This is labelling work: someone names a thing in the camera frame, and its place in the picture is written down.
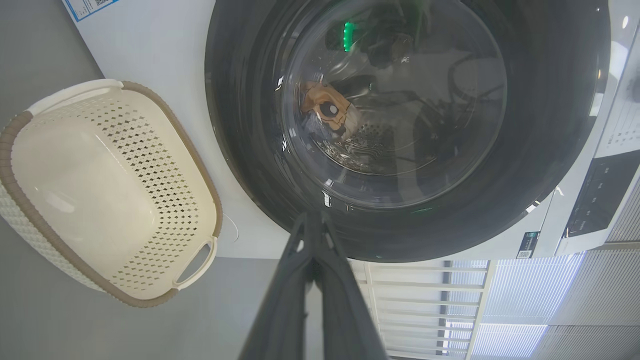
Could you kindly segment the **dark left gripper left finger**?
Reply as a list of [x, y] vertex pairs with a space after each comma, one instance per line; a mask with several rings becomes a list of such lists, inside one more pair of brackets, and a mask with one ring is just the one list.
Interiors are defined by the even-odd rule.
[[306, 212], [294, 223], [247, 335], [240, 360], [302, 360], [306, 355], [306, 294], [320, 225]]

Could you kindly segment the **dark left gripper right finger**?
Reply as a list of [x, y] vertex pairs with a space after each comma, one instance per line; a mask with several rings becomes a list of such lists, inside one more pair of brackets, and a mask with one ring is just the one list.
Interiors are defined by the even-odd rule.
[[315, 282], [322, 294], [325, 360], [386, 360], [386, 349], [338, 235], [325, 215], [312, 217]]

